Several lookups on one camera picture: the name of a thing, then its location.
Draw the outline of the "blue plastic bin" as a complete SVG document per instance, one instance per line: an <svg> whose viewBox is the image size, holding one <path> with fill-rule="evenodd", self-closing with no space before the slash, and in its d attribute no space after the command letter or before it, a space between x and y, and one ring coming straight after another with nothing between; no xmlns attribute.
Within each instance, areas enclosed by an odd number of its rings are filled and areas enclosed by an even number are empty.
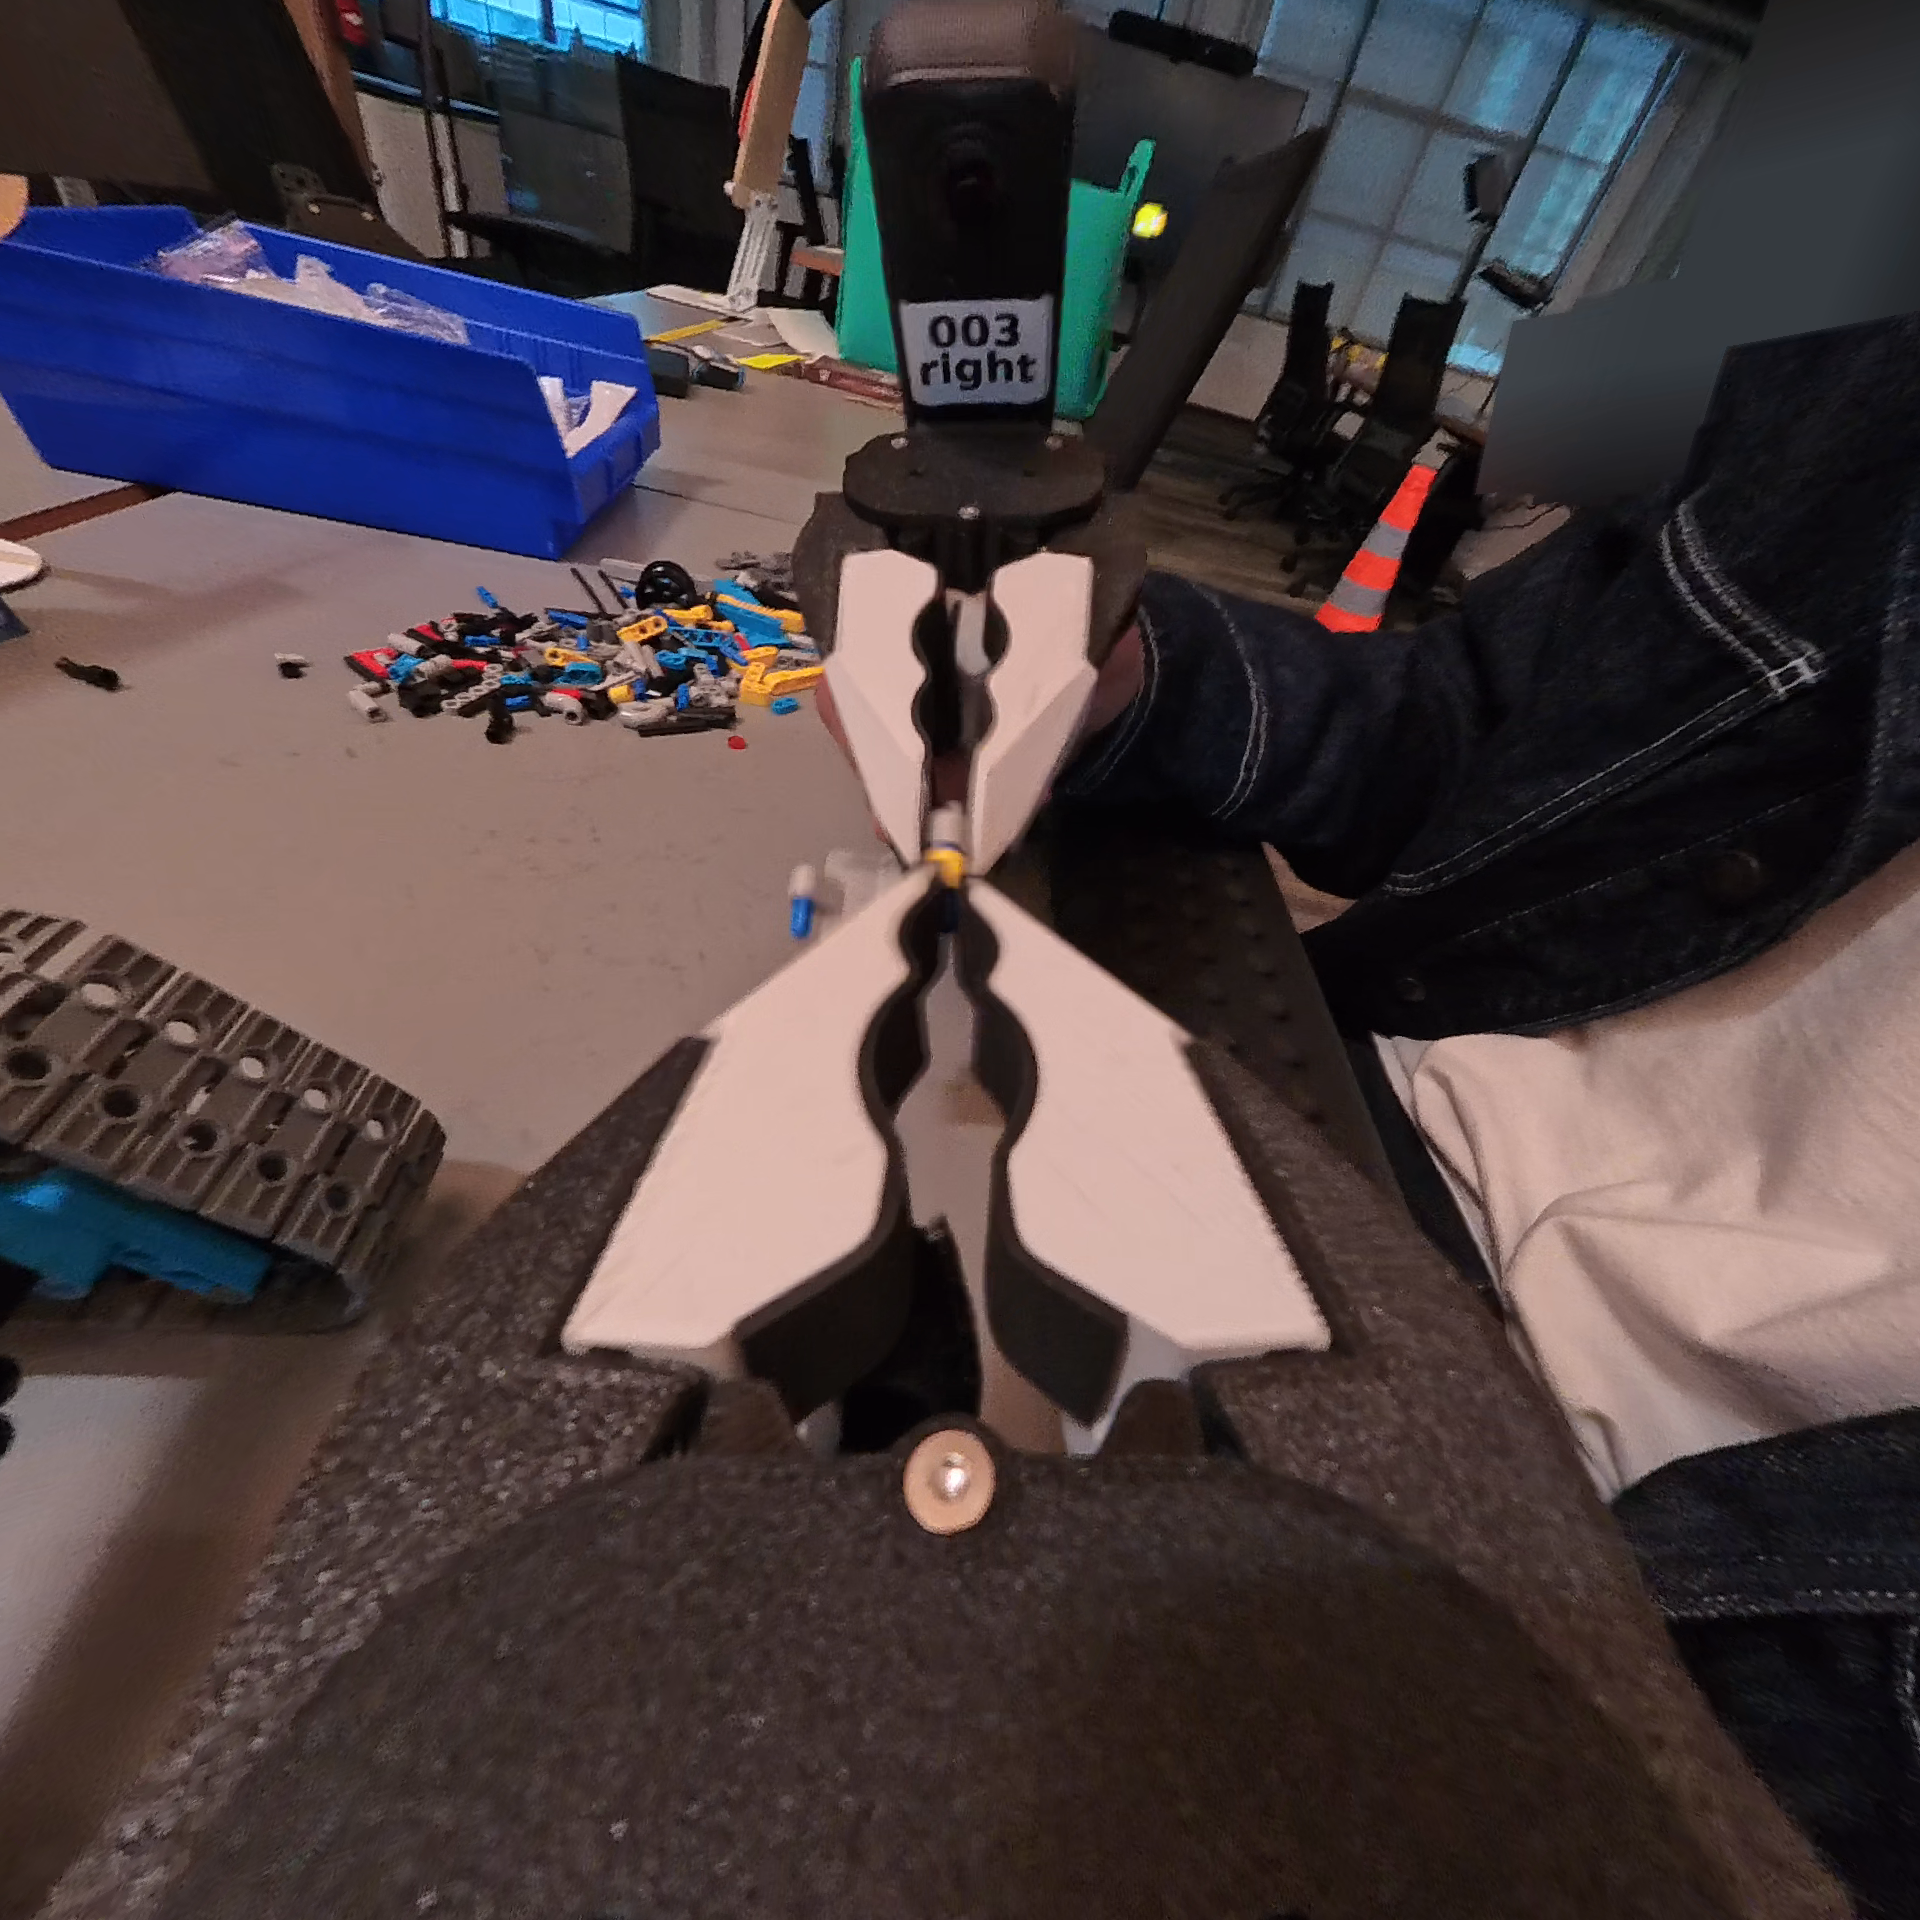
<svg viewBox="0 0 1920 1920"><path fill-rule="evenodd" d="M166 280L183 209L36 209L1 247L1 391L48 467L561 560L655 455L637 325L593 304L241 224L466 325L436 344Z"/></svg>

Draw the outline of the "large dark screen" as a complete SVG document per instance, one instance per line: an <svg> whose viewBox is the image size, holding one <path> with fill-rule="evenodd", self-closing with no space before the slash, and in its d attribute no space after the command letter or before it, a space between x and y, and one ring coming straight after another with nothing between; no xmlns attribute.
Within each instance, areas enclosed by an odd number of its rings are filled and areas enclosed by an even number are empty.
<svg viewBox="0 0 1920 1920"><path fill-rule="evenodd" d="M1284 146L1304 125L1309 94L1261 75L1229 79L1173 63L1103 27L1076 27L1071 177L1118 189L1138 143L1151 143L1143 201L1177 224L1229 160Z"/></svg>

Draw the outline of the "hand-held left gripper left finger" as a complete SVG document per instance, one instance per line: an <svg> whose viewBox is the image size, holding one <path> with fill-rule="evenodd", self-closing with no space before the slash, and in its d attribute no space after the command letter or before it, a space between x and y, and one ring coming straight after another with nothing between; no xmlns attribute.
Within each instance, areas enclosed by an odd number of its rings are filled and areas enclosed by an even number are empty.
<svg viewBox="0 0 1920 1920"><path fill-rule="evenodd" d="M896 1114L926 1065L943 901L935 874L901 874L705 1026L564 1353L868 1375L893 1349L917 1261Z"/></svg>

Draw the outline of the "black dimpled mat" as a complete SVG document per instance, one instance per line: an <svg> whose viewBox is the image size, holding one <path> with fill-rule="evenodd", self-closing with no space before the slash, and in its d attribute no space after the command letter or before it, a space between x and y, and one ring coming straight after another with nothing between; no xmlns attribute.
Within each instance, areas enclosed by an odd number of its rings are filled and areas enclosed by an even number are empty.
<svg viewBox="0 0 1920 1920"><path fill-rule="evenodd" d="M1039 848L1055 931L1196 1041L1234 1059L1391 1191L1478 1302L1504 1318L1485 1261L1376 1045L1337 1030L1266 855L1138 811L1076 805L1046 807Z"/></svg>

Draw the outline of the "blue grey tracked toy robot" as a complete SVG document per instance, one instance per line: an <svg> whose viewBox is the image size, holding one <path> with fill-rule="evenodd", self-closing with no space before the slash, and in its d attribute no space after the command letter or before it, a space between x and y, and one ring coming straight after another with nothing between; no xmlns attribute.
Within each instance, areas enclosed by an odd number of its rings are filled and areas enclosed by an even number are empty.
<svg viewBox="0 0 1920 1920"><path fill-rule="evenodd" d="M5 1310L348 1329L440 1168L409 1091L77 919L1 914Z"/></svg>

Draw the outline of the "beige black curved stand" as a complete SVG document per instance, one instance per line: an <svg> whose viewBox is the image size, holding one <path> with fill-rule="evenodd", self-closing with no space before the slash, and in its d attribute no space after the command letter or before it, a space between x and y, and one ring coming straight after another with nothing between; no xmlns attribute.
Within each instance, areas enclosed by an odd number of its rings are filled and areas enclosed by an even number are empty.
<svg viewBox="0 0 1920 1920"><path fill-rule="evenodd" d="M810 18L826 3L769 3L759 35L752 81L742 94L727 199L742 226L734 251L725 311L742 319L760 299L776 255L776 195L799 88L808 63Z"/></svg>

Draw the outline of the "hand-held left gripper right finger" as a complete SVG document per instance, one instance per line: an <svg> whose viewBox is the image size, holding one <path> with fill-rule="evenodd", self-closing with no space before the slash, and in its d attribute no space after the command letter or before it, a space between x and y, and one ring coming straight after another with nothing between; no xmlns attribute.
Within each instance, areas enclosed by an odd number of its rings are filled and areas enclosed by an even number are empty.
<svg viewBox="0 0 1920 1920"><path fill-rule="evenodd" d="M1193 1043L1018 903L959 906L974 1075L999 1112L992 1337L1055 1406L1069 1456L1143 1384L1328 1353L1332 1334L1223 1121Z"/></svg>

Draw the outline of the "orange traffic cone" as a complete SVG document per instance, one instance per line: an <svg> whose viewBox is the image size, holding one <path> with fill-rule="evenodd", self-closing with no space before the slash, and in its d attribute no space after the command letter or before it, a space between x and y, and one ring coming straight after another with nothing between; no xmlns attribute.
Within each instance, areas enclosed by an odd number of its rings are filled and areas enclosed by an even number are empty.
<svg viewBox="0 0 1920 1920"><path fill-rule="evenodd" d="M1400 577L1408 541L1420 523L1432 478L1436 459L1420 455L1382 506L1373 528L1338 571L1332 592L1313 622L1330 633L1376 633L1384 621L1388 600Z"/></svg>

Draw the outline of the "clear bags of parts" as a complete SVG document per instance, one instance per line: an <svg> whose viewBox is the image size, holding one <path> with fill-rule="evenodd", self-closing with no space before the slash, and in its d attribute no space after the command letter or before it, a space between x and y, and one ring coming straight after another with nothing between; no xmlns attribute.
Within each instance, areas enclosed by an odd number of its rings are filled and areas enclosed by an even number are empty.
<svg viewBox="0 0 1920 1920"><path fill-rule="evenodd" d="M177 247L159 250L146 269L174 281L289 304L337 321L356 321L433 345L472 345L464 319L380 281L365 294L356 294L310 255L300 255L289 280L279 277L257 241L237 222L205 229ZM600 377L585 390L568 390L558 376L536 376L536 386L566 455L583 450L604 435L637 394L632 385Z"/></svg>

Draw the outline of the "black leaning board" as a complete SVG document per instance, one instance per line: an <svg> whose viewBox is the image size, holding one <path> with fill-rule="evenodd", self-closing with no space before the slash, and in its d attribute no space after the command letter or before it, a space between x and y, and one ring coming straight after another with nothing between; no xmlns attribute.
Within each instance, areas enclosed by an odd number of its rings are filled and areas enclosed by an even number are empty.
<svg viewBox="0 0 1920 1920"><path fill-rule="evenodd" d="M1271 281L1325 145L1325 129L1306 129L1274 152L1218 169L1085 425L1109 491L1138 488L1244 299Z"/></svg>

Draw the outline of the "teal board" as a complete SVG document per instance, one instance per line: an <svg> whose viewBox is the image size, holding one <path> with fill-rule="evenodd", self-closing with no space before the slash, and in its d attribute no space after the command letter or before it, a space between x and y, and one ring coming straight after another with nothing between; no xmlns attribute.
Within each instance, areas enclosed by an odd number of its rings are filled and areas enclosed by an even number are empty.
<svg viewBox="0 0 1920 1920"><path fill-rule="evenodd" d="M840 360L893 374L910 418L1084 421L1151 143L1118 189L1071 177L1076 31L901 7L854 70Z"/></svg>

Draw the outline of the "pile of small brick parts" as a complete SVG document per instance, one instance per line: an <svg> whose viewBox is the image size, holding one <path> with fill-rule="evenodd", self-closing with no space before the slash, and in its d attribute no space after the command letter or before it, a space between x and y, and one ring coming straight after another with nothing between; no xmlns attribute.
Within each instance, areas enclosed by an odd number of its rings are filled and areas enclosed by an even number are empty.
<svg viewBox="0 0 1920 1920"><path fill-rule="evenodd" d="M788 715L825 685L825 649L785 554L564 566L545 597L476 589L342 658L369 723L454 718L508 745L536 721L632 736L734 736L742 714Z"/></svg>

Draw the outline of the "light grey desk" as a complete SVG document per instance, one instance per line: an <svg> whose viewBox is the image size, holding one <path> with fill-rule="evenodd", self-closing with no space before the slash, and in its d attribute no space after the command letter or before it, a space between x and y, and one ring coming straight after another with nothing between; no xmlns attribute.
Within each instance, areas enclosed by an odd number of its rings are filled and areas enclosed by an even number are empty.
<svg viewBox="0 0 1920 1920"><path fill-rule="evenodd" d="M575 549L680 560L788 549L815 491L887 415L749 376L662 403L662 445ZM476 589L545 597L561 567L207 496L95 513L105 482L46 470L5 415L5 534L46 560L5 640L5 906L80 919L168 957L415 1094L448 1137L453 1238L489 1184L540 1166L671 1041L790 952L788 874L878 835L810 715L749 711L720 734L634 741L536 721L494 745L461 721L369 723L345 654ZM274 654L308 662L282 680ZM61 678L109 666L124 688ZM183 1466L209 1498L188 1585L220 1533L276 1503L301 1402L345 1335L134 1375L237 1362L237 1439ZM77 1615L212 1387L31 1378L5 1469L5 1718Z"/></svg>

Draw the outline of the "brown board with red label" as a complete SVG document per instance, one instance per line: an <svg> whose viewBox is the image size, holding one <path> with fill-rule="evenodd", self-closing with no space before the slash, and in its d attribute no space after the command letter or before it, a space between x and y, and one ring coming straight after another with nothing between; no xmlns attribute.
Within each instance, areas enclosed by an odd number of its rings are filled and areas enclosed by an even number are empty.
<svg viewBox="0 0 1920 1920"><path fill-rule="evenodd" d="M373 201L376 201L376 167L368 154L368 134L356 105L356 89L352 82L345 41L340 40L337 11L332 3L282 3L282 7L295 23L305 58L322 82L336 120L342 125Z"/></svg>

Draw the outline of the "person's right forearm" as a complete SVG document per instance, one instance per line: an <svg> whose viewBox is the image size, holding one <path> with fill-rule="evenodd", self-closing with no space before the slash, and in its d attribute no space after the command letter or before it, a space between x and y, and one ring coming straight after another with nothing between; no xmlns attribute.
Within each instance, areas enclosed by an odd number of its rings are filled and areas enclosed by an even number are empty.
<svg viewBox="0 0 1920 1920"><path fill-rule="evenodd" d="M1149 571L1055 794L1084 809L1268 845L1313 887L1359 898L1471 817L1536 643L1466 603L1413 632L1317 621Z"/></svg>

